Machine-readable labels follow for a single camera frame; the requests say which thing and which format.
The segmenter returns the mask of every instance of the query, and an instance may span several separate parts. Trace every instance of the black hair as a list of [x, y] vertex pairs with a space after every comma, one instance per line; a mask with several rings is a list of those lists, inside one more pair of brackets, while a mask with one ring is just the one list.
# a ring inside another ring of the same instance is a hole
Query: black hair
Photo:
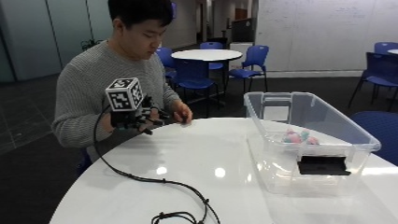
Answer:
[[171, 0], [108, 0], [108, 8], [111, 19], [120, 18], [127, 28], [147, 20], [160, 20], [167, 26], [173, 20]]

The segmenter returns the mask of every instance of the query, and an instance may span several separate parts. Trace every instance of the man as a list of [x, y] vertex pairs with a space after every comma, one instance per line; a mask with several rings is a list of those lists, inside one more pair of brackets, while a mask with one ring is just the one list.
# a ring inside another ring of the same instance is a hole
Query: man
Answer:
[[[173, 20], [169, 0], [108, 0], [114, 23], [110, 39], [82, 53], [67, 65], [58, 83], [56, 115], [52, 130], [64, 147], [94, 145], [94, 128], [108, 106], [104, 90], [116, 78], [136, 77], [143, 93], [181, 122], [192, 121], [192, 111], [164, 80], [164, 68], [155, 53], [167, 25]], [[106, 113], [98, 128], [102, 151], [108, 151], [137, 130], [116, 130], [111, 113]], [[95, 151], [90, 156], [96, 160]]]

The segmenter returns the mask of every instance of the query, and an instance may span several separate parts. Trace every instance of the gray sweater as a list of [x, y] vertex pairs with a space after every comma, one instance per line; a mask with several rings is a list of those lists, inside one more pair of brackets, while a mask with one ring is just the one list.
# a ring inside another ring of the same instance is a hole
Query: gray sweater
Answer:
[[[102, 44], [82, 53], [67, 65], [58, 82], [58, 98], [52, 131], [64, 147], [94, 145], [94, 128], [103, 109], [110, 105], [104, 90], [116, 78], [136, 77], [143, 93], [148, 93], [167, 110], [179, 95], [164, 80], [161, 60], [155, 54], [149, 60], [131, 61]], [[99, 148], [103, 152], [139, 133], [136, 130], [108, 133], [98, 128]]]

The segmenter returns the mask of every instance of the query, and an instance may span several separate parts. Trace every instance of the clear plastic bin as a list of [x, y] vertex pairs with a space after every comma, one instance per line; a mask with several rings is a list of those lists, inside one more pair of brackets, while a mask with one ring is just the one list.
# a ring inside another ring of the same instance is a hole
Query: clear plastic bin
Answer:
[[248, 144], [267, 190], [349, 195], [380, 141], [311, 93], [248, 92], [244, 99]]

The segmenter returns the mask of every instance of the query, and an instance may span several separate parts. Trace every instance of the white table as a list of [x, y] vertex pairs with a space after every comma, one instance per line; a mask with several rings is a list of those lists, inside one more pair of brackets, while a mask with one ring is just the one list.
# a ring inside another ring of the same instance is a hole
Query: white table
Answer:
[[390, 50], [388, 51], [388, 53], [390, 53], [390, 54], [398, 54], [398, 49], [390, 49]]
[[[106, 154], [133, 175], [181, 181], [200, 190], [224, 224], [398, 223], [398, 167], [372, 155], [356, 194], [349, 198], [291, 198], [271, 194], [256, 177], [245, 141], [245, 119], [200, 119], [140, 135]], [[187, 189], [137, 182], [98, 160], [71, 187], [52, 224], [151, 223], [160, 212], [203, 204]], [[161, 223], [187, 224], [172, 218]], [[216, 223], [213, 216], [207, 224]]]
[[241, 52], [231, 49], [189, 49], [173, 53], [172, 57], [217, 63], [239, 59], [241, 55]]

